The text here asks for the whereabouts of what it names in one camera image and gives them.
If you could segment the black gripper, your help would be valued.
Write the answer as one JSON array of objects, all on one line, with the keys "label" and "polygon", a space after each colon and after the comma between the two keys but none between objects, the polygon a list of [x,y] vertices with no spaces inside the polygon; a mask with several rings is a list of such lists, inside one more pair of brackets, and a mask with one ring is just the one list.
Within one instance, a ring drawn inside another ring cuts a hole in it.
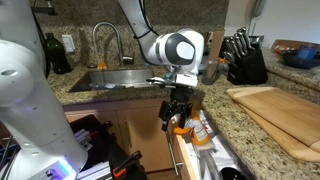
[{"label": "black gripper", "polygon": [[160,107],[159,117],[167,117],[162,120],[161,129],[166,132],[169,123],[176,122],[176,115],[181,114],[178,127],[183,129],[187,119],[191,115],[191,97],[194,90],[190,87],[177,87],[171,90],[170,101],[163,101]]}]

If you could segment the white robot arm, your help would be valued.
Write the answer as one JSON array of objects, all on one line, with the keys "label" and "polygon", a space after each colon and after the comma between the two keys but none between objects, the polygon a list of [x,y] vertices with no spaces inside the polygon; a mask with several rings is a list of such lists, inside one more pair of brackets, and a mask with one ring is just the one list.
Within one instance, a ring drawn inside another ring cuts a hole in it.
[{"label": "white robot arm", "polygon": [[[144,60],[175,69],[172,85],[198,83],[203,36],[185,28],[158,35],[142,0],[117,0]],[[0,120],[20,151],[1,175],[5,180],[76,180],[88,159],[51,90],[45,51],[29,0],[1,0]]]}]

